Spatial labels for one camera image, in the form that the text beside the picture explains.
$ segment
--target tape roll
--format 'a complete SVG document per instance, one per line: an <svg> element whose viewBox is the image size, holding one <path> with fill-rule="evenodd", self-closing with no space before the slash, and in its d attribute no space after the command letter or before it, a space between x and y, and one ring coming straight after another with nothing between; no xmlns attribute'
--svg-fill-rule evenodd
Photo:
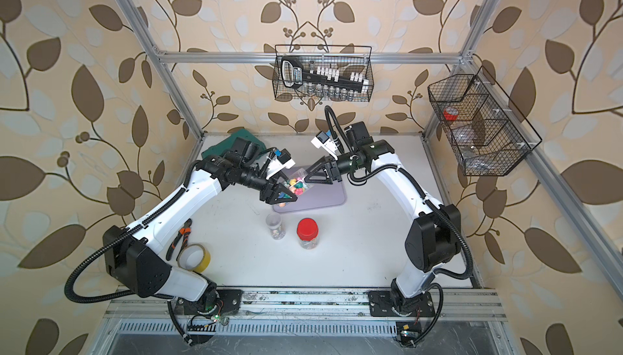
<svg viewBox="0 0 623 355"><path fill-rule="evenodd" d="M177 256L177 265L188 271L202 273L210 264L210 253L201 244L189 244Z"/></svg>

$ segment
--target hanging wire basket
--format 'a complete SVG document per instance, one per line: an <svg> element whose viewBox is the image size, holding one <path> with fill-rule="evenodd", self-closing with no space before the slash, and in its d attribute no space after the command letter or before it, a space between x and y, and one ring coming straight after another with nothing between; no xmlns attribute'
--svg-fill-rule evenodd
<svg viewBox="0 0 623 355"><path fill-rule="evenodd" d="M456 74L428 87L429 99L465 176L505 176L543 140L510 96L500 106L487 88L493 76ZM525 137L516 123L530 127Z"/></svg>
<svg viewBox="0 0 623 355"><path fill-rule="evenodd" d="M369 102L374 88L371 52L372 47L363 45L278 44L272 77L275 99Z"/></svg>

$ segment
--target black mounting plate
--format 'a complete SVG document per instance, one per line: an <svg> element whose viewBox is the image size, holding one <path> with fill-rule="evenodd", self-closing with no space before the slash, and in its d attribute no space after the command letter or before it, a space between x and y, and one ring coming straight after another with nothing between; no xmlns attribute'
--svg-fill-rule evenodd
<svg viewBox="0 0 623 355"><path fill-rule="evenodd" d="M405 317L393 311L389 291L369 291L368 299L370 301L370 315L372 317ZM418 307L420 308L420 317L435 316L435 308L429 306L429 302L432 305L432 297L430 293L426 292L422 300L416 303L414 310L417 310ZM416 313L412 312L407 317L415 317L416 315Z"/></svg>
<svg viewBox="0 0 623 355"><path fill-rule="evenodd" d="M216 289L216 292L219 294L219 300L223 301L223 306L221 308L220 314L238 312L240 309L241 298L242 298L242 290L240 289ZM205 314L206 310L198 310L196 303L191 303L188 300L184 300L182 304L184 309L184 314L192 316L195 314Z"/></svg>

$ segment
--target glass jar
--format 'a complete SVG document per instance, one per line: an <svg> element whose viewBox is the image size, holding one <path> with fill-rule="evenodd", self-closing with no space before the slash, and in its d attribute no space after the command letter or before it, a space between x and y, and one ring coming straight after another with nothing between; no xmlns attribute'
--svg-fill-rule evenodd
<svg viewBox="0 0 623 355"><path fill-rule="evenodd" d="M270 235L275 240L283 239L285 229L281 224L281 215L279 213L271 213L266 216L266 225L269 226Z"/></svg>
<svg viewBox="0 0 623 355"><path fill-rule="evenodd" d="M306 250L316 248L318 245L318 224L312 219L302 219L297 227L297 235L301 247Z"/></svg>

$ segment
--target metal vent grille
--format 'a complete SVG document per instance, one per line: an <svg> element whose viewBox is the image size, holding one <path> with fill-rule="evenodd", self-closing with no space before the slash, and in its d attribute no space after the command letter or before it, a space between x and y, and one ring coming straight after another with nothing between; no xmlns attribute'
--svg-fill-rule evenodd
<svg viewBox="0 0 623 355"><path fill-rule="evenodd" d="M171 321L165 319L124 319L119 326L120 334L162 335L177 332ZM393 321L331 321L327 323L305 323L303 321L236 321L231 320L226 326L214 324L197 334L231 335L231 336L387 336L396 335L396 324Z"/></svg>

